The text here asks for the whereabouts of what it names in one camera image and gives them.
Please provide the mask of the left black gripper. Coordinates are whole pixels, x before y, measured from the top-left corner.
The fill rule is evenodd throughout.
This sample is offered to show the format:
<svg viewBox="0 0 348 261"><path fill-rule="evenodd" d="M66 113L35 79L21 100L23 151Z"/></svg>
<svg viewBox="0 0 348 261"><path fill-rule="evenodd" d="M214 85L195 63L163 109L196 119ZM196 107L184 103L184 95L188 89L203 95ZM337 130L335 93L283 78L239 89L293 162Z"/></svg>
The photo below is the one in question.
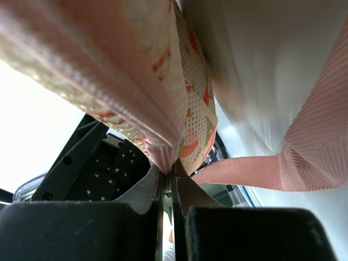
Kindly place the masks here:
<svg viewBox="0 0 348 261"><path fill-rule="evenodd" d="M147 157L103 123L84 115L32 201L112 201L150 169Z"/></svg>

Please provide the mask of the pink floral laundry bag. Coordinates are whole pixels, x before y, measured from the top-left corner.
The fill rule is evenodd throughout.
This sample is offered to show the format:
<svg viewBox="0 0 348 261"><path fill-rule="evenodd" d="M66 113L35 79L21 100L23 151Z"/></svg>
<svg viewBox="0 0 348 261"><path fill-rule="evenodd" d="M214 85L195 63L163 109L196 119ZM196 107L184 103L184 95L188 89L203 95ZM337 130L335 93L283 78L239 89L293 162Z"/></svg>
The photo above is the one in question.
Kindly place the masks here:
<svg viewBox="0 0 348 261"><path fill-rule="evenodd" d="M278 191L347 183L347 1L1 1L1 60L164 173ZM246 152L196 173L216 105Z"/></svg>

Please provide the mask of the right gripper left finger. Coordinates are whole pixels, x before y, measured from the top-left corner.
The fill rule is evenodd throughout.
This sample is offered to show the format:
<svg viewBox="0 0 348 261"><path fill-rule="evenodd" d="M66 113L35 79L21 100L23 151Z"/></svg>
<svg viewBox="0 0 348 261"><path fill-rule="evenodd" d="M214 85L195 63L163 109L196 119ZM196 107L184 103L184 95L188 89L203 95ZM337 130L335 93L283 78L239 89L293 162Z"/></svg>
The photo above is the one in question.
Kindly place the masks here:
<svg viewBox="0 0 348 261"><path fill-rule="evenodd" d="M8 205L1 260L161 260L163 181L153 166L114 201Z"/></svg>

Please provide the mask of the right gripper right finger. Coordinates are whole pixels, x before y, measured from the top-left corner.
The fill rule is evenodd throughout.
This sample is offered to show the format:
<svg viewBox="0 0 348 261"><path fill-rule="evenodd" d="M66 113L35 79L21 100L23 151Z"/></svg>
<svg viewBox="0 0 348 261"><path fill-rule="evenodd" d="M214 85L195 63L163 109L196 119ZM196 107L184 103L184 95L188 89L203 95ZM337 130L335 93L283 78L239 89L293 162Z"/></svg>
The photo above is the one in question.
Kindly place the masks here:
<svg viewBox="0 0 348 261"><path fill-rule="evenodd" d="M335 260L319 220L305 209L227 208L177 161L171 170L176 260Z"/></svg>

